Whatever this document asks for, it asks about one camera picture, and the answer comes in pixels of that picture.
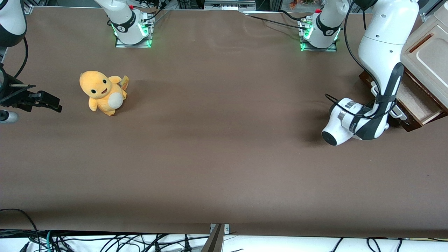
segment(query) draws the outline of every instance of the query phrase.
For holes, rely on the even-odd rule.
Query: stuffed animal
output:
[[[118,76],[107,78],[97,71],[87,71],[81,74],[79,84],[89,98],[89,108],[96,111],[99,108],[108,116],[113,116],[115,110],[123,104],[126,99],[126,88],[129,78],[124,76],[123,80]]]

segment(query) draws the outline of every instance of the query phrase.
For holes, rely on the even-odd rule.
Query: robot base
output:
[[[147,13],[143,13],[143,14],[146,19],[150,19],[149,21],[142,23],[142,26],[141,26],[142,33],[147,34],[146,37],[144,37],[137,44],[128,45],[128,44],[123,43],[121,40],[119,40],[118,36],[115,33],[115,37],[116,37],[115,47],[116,48],[151,48],[152,35],[154,34],[155,18],[153,17],[154,14],[147,14]]]
[[[325,49],[321,49],[321,48],[316,48],[316,47],[312,46],[305,39],[305,36],[307,36],[309,34],[309,32],[310,32],[311,16],[307,16],[306,18],[302,18],[300,21],[297,21],[297,25],[299,27],[305,27],[306,28],[306,30],[299,29],[300,50],[301,51],[336,52],[336,41],[334,41],[330,47],[325,48]]]

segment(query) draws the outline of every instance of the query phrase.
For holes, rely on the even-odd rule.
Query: metal mounting plate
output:
[[[215,226],[216,224],[210,224],[210,234],[212,233]],[[230,224],[224,224],[224,234],[225,235],[230,234]]]

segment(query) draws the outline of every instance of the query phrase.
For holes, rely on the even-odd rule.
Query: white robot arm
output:
[[[21,0],[0,0],[0,46],[11,47],[24,39],[26,33],[26,19]],[[14,75],[9,75],[0,63],[0,105],[13,107],[31,112],[33,107],[44,107],[56,112],[62,111],[59,98],[45,92],[31,92],[29,89],[35,85],[27,85],[17,79],[20,70]],[[18,120],[17,113],[0,110],[0,123],[14,123]]]
[[[94,0],[106,12],[112,22],[115,34],[121,42],[133,45],[148,36],[142,29],[147,16],[138,9],[131,9],[127,3],[119,0]]]
[[[361,1],[354,1],[345,9],[345,0],[334,0],[336,4],[330,4],[331,1],[320,16],[326,17],[326,12],[336,13],[338,19],[329,22],[323,31],[319,31],[320,27],[314,25],[315,31],[308,41],[319,48],[329,46],[333,40],[324,35],[325,31],[328,31],[328,28],[339,29],[340,25],[335,24],[339,22],[342,10],[348,11],[354,3],[366,8],[372,6],[373,18],[359,45],[359,61],[355,60],[373,77],[379,92],[372,108],[349,98],[334,101],[330,109],[330,120],[323,129],[322,136],[331,145],[339,145],[352,137],[362,140],[375,139],[389,128],[387,117],[396,105],[396,93],[404,70],[400,61],[401,49],[411,32],[419,7],[414,0],[375,0],[360,4]],[[321,17],[320,20],[325,24],[324,21],[329,19]]]
[[[22,41],[26,33],[23,2],[0,0],[0,46],[11,47]]]

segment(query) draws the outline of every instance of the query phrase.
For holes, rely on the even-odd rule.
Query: brown table surface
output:
[[[39,229],[206,233],[230,223],[240,234],[448,237],[447,118],[373,141],[322,140],[324,93],[372,99],[343,40],[337,52],[301,52],[293,28],[172,11],[152,48],[128,49],[114,48],[101,9],[35,8],[27,20],[20,79],[64,109],[1,125],[0,204]],[[361,15],[347,32],[357,51]],[[8,72],[23,51],[10,49]],[[87,70],[129,76],[116,116],[89,110],[78,82]],[[31,228],[17,214],[0,222]]]

